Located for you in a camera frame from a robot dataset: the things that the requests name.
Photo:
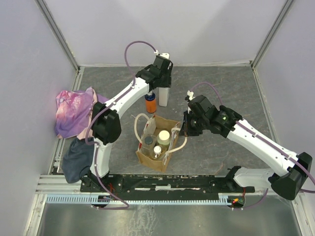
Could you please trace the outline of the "white square bottle grey cap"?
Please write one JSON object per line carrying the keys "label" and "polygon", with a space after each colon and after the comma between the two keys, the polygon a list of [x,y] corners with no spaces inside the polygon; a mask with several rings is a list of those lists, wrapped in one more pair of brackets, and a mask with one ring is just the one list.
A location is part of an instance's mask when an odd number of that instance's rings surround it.
{"label": "white square bottle grey cap", "polygon": [[169,89],[170,88],[159,88],[158,89],[158,104],[161,107],[166,107],[169,100]]}

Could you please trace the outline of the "orange bottle dark blue cap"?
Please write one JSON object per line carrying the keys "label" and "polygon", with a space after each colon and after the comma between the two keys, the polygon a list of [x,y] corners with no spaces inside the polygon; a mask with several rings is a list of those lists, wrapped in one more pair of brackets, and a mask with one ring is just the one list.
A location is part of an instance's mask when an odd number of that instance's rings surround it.
{"label": "orange bottle dark blue cap", "polygon": [[147,112],[150,114],[153,114],[157,110],[155,93],[150,92],[146,94],[144,97],[145,97],[145,104],[146,104]]}

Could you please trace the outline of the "burlap watermelon canvas bag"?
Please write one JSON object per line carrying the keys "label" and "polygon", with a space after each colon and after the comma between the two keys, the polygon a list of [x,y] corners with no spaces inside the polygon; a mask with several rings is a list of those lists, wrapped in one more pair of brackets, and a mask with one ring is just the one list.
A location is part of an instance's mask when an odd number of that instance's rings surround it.
{"label": "burlap watermelon canvas bag", "polygon": [[[140,117],[147,122],[141,135],[137,132]],[[187,143],[187,138],[180,146],[176,146],[181,123],[154,115],[151,118],[141,113],[135,117],[134,133],[139,141],[136,155],[139,162],[158,172],[165,172],[172,153],[181,150]]]}

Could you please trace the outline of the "clear square bottle grey cap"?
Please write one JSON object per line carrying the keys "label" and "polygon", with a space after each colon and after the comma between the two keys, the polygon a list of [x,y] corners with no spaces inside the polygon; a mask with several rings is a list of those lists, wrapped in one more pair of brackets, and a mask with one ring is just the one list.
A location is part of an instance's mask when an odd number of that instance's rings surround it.
{"label": "clear square bottle grey cap", "polygon": [[147,135],[142,142],[141,147],[142,154],[152,158],[154,156],[154,147],[156,146],[156,143],[157,143],[156,136],[152,134]]}

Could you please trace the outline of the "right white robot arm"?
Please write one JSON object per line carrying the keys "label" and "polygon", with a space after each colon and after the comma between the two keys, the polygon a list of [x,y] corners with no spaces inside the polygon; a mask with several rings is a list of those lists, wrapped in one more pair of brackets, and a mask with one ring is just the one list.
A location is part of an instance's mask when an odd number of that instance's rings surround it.
{"label": "right white robot arm", "polygon": [[221,135],[243,146],[268,165],[267,169],[235,168],[235,173],[225,180],[230,192],[242,187],[271,188],[280,197],[294,200],[302,191],[310,174],[313,158],[303,152],[297,154],[272,141],[234,110],[220,105],[216,108],[203,95],[187,92],[188,109],[184,112],[180,135],[199,136],[204,130]]}

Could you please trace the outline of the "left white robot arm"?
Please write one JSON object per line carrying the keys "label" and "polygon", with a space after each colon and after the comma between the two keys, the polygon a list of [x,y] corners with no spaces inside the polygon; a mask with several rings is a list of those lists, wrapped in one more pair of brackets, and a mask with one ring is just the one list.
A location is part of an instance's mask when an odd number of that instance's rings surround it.
{"label": "left white robot arm", "polygon": [[95,176],[91,185],[96,191],[103,192],[108,188],[109,181],[104,176],[109,173],[112,146],[122,132],[120,119],[138,99],[156,88],[171,87],[172,68],[170,55],[159,54],[152,64],[138,71],[121,92],[103,104],[95,104],[91,121],[94,159],[90,170]]}

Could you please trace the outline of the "pink purple cloth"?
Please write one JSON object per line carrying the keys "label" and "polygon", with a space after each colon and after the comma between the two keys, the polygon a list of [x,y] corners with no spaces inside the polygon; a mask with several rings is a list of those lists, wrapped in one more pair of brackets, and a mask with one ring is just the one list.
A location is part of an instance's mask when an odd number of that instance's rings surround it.
{"label": "pink purple cloth", "polygon": [[87,131],[92,121],[93,105],[107,101],[108,98],[97,94],[92,87],[85,91],[61,91],[56,97],[56,136],[59,139],[77,137],[79,140],[91,137],[92,131]]}

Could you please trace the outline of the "dark blue towel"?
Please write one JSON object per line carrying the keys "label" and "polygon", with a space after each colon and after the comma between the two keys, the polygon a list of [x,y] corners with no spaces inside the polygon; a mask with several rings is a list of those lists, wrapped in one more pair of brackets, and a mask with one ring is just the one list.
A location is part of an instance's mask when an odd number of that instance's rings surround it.
{"label": "dark blue towel", "polygon": [[67,183],[76,183],[85,176],[92,165],[94,145],[75,138],[63,156],[62,171]]}

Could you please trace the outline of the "green bottle white cap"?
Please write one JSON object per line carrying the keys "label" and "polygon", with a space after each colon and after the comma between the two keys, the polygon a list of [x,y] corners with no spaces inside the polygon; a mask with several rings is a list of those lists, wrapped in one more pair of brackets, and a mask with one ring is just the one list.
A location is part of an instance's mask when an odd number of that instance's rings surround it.
{"label": "green bottle white cap", "polygon": [[171,141],[171,135],[167,130],[162,130],[157,136],[157,144],[161,146],[162,149],[168,150]]}

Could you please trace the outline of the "clear yellow bottle white cap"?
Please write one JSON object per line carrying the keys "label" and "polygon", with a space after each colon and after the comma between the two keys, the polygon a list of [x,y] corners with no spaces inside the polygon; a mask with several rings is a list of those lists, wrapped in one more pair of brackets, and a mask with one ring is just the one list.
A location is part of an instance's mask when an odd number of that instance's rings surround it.
{"label": "clear yellow bottle white cap", "polygon": [[162,154],[162,147],[161,146],[155,146],[153,159],[158,160],[160,158],[161,154]]}

